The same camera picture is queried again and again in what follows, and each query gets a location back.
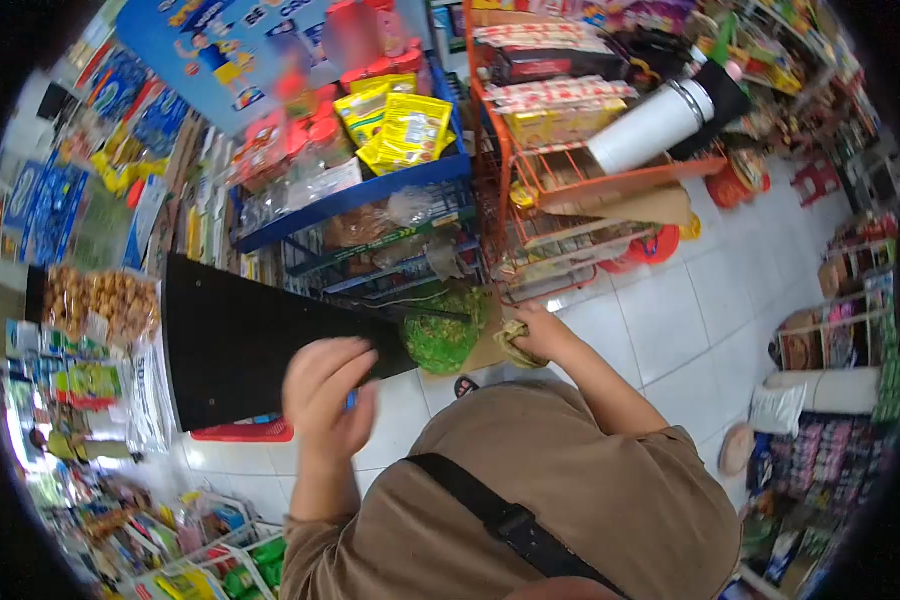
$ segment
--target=black board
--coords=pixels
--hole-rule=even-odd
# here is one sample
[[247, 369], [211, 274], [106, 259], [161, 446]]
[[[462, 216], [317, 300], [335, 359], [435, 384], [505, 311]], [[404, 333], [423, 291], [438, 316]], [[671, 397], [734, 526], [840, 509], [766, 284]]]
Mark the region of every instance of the black board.
[[281, 411], [287, 364], [322, 338], [360, 336], [372, 378], [415, 369], [395, 322], [291, 294], [170, 254], [163, 284], [168, 377], [183, 431]]

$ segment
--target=black shoulder strap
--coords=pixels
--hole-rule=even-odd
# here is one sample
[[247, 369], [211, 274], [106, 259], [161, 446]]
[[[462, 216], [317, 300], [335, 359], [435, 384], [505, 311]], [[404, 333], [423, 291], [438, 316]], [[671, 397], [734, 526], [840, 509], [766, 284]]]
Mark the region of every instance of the black shoulder strap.
[[509, 546], [544, 576], [592, 579], [624, 600], [629, 599], [619, 587], [540, 526], [526, 507], [504, 500], [456, 462], [440, 454], [420, 454], [407, 460], [473, 513], [493, 538]]

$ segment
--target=brown shirt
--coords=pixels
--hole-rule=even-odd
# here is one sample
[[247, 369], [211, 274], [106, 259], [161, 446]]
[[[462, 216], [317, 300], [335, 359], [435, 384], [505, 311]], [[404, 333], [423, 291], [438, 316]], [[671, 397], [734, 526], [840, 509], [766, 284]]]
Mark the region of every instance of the brown shirt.
[[[565, 384], [484, 388], [437, 414], [436, 452], [537, 521], [633, 600], [713, 598], [740, 549], [730, 499], [682, 427], [607, 436]], [[540, 572], [416, 465], [381, 473], [345, 523], [288, 518], [280, 598], [503, 598]]]

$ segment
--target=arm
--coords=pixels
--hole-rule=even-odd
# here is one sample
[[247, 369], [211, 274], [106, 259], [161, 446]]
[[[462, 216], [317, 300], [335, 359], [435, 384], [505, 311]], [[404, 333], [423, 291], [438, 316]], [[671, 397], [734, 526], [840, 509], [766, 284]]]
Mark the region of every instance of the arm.
[[179, 39], [176, 42], [173, 42], [173, 48], [176, 49], [176, 54], [178, 54], [181, 59], [195, 59], [197, 55], [201, 53], [200, 50], [191, 50], [190, 52], [187, 52], [183, 49], [183, 44], [180, 43]]
[[360, 509], [350, 459], [371, 437], [375, 386], [360, 388], [352, 410], [344, 407], [376, 360], [367, 341], [351, 338], [310, 343], [290, 361], [283, 384], [284, 415], [300, 448], [291, 519], [335, 522]]
[[600, 354], [539, 304], [518, 310], [529, 335], [513, 342], [523, 351], [560, 366], [583, 395], [597, 426], [606, 435], [643, 435], [669, 426], [647, 401]]

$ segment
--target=white tile floor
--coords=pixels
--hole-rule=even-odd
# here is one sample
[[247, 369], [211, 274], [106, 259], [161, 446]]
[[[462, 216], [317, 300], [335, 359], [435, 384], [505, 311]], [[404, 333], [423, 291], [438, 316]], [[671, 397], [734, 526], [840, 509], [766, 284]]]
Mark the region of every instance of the white tile floor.
[[[743, 478], [728, 480], [716, 470], [724, 434], [746, 419], [751, 391], [774, 368], [766, 352], [771, 332], [794, 310], [823, 300], [820, 252], [851, 213], [842, 191], [801, 209], [789, 186], [792, 172], [791, 165], [772, 164], [770, 192], [730, 212], [717, 209], [700, 179], [684, 181], [702, 222], [698, 240], [681, 244], [662, 265], [602, 273], [590, 287], [549, 304], [670, 423], [686, 427], [738, 507], [746, 498]], [[505, 376], [499, 367], [473, 373], [480, 384]], [[452, 378], [418, 371], [383, 382], [373, 436], [355, 458], [363, 493], [453, 402], [452, 386]], [[296, 483], [297, 447], [184, 436], [168, 457], [148, 462], [132, 471], [149, 481], [168, 475], [169, 482], [151, 484], [161, 495], [174, 486], [211, 485], [251, 500], [264, 520], [279, 522]]]

